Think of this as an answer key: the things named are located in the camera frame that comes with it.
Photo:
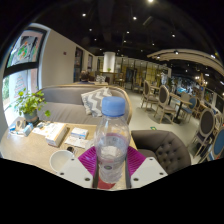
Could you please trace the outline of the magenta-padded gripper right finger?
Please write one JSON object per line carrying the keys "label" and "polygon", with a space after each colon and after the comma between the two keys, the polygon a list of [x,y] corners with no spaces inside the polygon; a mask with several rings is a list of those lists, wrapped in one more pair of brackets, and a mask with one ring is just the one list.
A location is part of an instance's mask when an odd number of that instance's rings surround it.
{"label": "magenta-padded gripper right finger", "polygon": [[125,169],[128,188],[140,188],[167,176],[154,157],[145,157],[132,147],[128,147]]}

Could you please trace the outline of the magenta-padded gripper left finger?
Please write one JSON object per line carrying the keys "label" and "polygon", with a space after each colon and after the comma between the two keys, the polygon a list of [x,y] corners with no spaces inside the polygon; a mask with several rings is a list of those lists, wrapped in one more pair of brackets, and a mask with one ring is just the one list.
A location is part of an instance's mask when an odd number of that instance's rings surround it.
{"label": "magenta-padded gripper left finger", "polygon": [[96,150],[91,147],[78,158],[69,159],[59,170],[58,176],[81,187],[92,188],[96,171]]}

